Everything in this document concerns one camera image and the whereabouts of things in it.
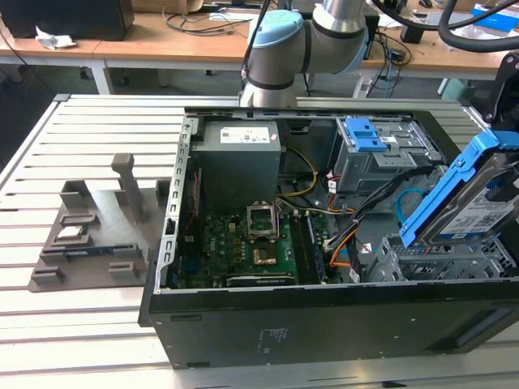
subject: black box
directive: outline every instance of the black box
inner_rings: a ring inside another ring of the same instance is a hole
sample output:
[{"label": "black box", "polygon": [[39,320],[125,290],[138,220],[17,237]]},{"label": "black box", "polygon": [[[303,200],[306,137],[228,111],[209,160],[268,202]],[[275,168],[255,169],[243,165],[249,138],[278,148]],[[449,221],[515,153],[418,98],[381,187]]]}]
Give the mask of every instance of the black box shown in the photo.
[{"label": "black box", "polygon": [[72,39],[122,41],[133,24],[131,0],[0,0],[14,38],[32,38],[36,26]]},{"label": "black box", "polygon": [[422,40],[423,30],[416,27],[402,27],[400,39],[404,43],[420,43]]}]

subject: power supply label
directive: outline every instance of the power supply label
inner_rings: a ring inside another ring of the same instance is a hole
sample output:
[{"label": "power supply label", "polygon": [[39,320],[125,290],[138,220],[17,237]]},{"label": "power supply label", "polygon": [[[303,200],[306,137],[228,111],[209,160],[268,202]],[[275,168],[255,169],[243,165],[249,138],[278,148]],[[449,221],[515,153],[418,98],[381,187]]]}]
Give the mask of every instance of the power supply label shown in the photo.
[{"label": "power supply label", "polygon": [[224,127],[220,143],[270,143],[268,127]]},{"label": "power supply label", "polygon": [[441,231],[440,235],[453,235],[453,239],[462,239],[469,233],[486,233],[499,223],[507,214],[513,211],[513,204],[519,195],[512,201],[492,202],[485,195],[491,189],[484,188],[468,203],[463,210],[454,217]]}]

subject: wooden desk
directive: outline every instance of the wooden desk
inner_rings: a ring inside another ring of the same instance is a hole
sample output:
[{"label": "wooden desk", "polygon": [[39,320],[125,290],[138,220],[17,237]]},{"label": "wooden desk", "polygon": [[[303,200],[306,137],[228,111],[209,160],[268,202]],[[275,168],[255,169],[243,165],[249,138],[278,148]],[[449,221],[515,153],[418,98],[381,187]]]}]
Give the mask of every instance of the wooden desk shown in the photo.
[{"label": "wooden desk", "polygon": [[[76,46],[68,47],[65,49],[50,50],[40,45],[34,39],[16,39],[13,38],[9,30],[0,21],[0,28],[2,29],[3,35],[6,37],[7,42],[15,49],[20,55],[28,57],[61,57],[61,58],[93,58],[94,49],[101,43],[99,39],[79,39],[75,41]],[[12,56],[15,54],[11,48],[0,39],[0,56]]]},{"label": "wooden desk", "polygon": [[[416,2],[411,0],[410,8],[423,11],[413,6]],[[206,19],[185,27],[206,28],[224,23]],[[236,28],[244,36],[248,35],[248,24]],[[388,29],[386,33],[399,39],[400,29]],[[79,40],[74,48],[51,51],[33,39],[15,40],[10,34],[8,39],[29,64],[91,67],[100,94],[112,93],[110,67],[239,71],[247,48],[247,40],[238,34],[201,37],[174,31],[161,14],[135,14],[134,25],[121,42]],[[467,53],[450,48],[441,42],[436,32],[426,32],[419,45],[407,46],[413,59],[401,72],[404,77],[494,79],[504,56],[504,53]],[[20,64],[3,42],[0,42],[0,63]],[[383,65],[384,53],[375,43],[370,59],[362,62],[360,84],[371,82]],[[164,71],[159,73],[159,79],[162,85],[167,85]]]},{"label": "wooden desk", "polygon": [[[197,20],[206,15],[188,17]],[[172,20],[180,24],[180,18]],[[225,24],[202,20],[184,28],[201,29]],[[248,35],[249,24],[239,24],[236,30]],[[193,36],[168,27],[161,14],[135,14],[135,21],[122,42],[102,41],[93,52],[94,58],[105,60],[155,60],[180,62],[241,63],[247,49],[247,39],[237,33],[224,36]]]}]

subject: cardboard box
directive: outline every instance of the cardboard box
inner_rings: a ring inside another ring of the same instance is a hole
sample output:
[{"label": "cardboard box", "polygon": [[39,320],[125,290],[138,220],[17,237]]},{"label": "cardboard box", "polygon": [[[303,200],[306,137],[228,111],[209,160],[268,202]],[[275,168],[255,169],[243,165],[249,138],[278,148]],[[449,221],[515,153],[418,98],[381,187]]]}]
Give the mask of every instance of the cardboard box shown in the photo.
[{"label": "cardboard box", "polygon": [[135,12],[162,12],[165,6],[168,14],[187,14],[202,8],[204,0],[131,0]]}]

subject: slotted metal worktable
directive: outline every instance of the slotted metal worktable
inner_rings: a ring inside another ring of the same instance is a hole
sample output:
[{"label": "slotted metal worktable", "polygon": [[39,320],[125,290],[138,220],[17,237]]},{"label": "slotted metal worktable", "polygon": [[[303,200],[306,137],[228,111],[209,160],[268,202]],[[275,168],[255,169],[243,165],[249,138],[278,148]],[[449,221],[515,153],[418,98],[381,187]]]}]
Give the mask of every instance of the slotted metal worktable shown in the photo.
[{"label": "slotted metal worktable", "polygon": [[[184,107],[236,105],[230,97],[61,100],[0,175],[2,389],[380,387],[390,380],[411,387],[519,387],[517,324],[466,355],[173,372],[154,330],[136,323],[142,288],[30,293],[26,285],[65,180],[85,178],[91,190],[116,189],[112,155],[131,152],[139,185],[154,187],[156,179],[171,176]],[[458,103],[445,101],[314,98],[299,104],[429,109],[460,147],[479,131]]]}]

